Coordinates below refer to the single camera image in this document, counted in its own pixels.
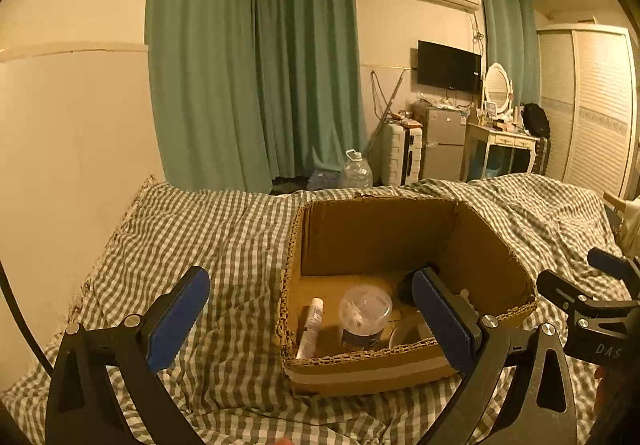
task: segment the white suitcase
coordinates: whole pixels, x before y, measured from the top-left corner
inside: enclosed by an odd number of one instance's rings
[[[382,183],[401,186],[418,181],[422,129],[387,123],[383,129]]]

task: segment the gingham blanket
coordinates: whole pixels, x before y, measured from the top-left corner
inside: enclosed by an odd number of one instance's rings
[[[148,182],[114,232],[70,312],[88,329],[117,325],[143,313],[190,265],[210,272],[209,302],[162,383],[205,443],[416,443],[450,398],[460,377],[373,396],[308,399],[292,394],[272,344],[289,224],[305,202],[349,198],[354,190],[266,196],[245,192],[184,192]],[[428,180],[367,193],[420,194],[465,200],[511,246],[533,281],[554,269],[600,299],[626,298],[622,284],[586,263],[598,246],[621,255],[602,202],[593,192],[542,176],[512,174],[469,184]],[[540,298],[526,320],[549,321],[566,335],[565,317]],[[62,333],[46,347],[54,362]],[[578,442],[593,420],[594,366],[569,358]],[[513,369],[505,369],[474,438],[485,436]],[[110,377],[137,439],[152,443],[116,368]],[[49,378],[42,367],[4,393],[3,402],[35,444],[44,443]]]

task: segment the vanity table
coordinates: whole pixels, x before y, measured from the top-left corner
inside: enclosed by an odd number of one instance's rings
[[[511,158],[509,161],[509,172],[513,166],[513,156],[516,149],[525,149],[529,151],[530,159],[527,172],[530,173],[533,168],[533,163],[536,160],[536,142],[538,138],[529,136],[528,134],[519,134],[516,132],[504,132],[498,129],[493,129],[481,125],[473,125],[471,123],[466,124],[466,136],[465,136],[465,149],[463,153],[463,164],[460,172],[460,179],[466,182],[466,178],[469,174],[470,159],[476,154],[476,147],[479,142],[485,142],[486,149],[484,150],[484,163],[482,164],[482,173],[480,178],[484,178],[486,174],[486,164],[489,160],[489,149],[492,145],[500,147],[508,147],[511,149]]]

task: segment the white mirror frame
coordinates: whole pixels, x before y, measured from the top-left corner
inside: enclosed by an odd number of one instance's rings
[[[504,77],[504,80],[507,83],[507,100],[505,100],[503,104],[495,104],[495,102],[490,100],[487,95],[486,80],[487,80],[487,76],[489,75],[489,72],[491,72],[492,70],[493,72],[500,73],[500,75]],[[509,108],[511,107],[510,96],[511,96],[511,81],[509,80],[509,76],[507,75],[507,72],[504,70],[501,64],[494,62],[493,64],[491,64],[491,66],[489,66],[489,69],[486,70],[486,74],[484,75],[484,81],[482,82],[482,108],[485,109],[484,102],[491,102],[492,104],[495,104],[496,114],[502,114],[506,110],[509,110]]]

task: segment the white louvered wardrobe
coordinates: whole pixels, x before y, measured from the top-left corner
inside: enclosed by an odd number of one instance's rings
[[[538,30],[540,105],[551,128],[546,175],[626,196],[636,148],[636,73],[626,28]]]

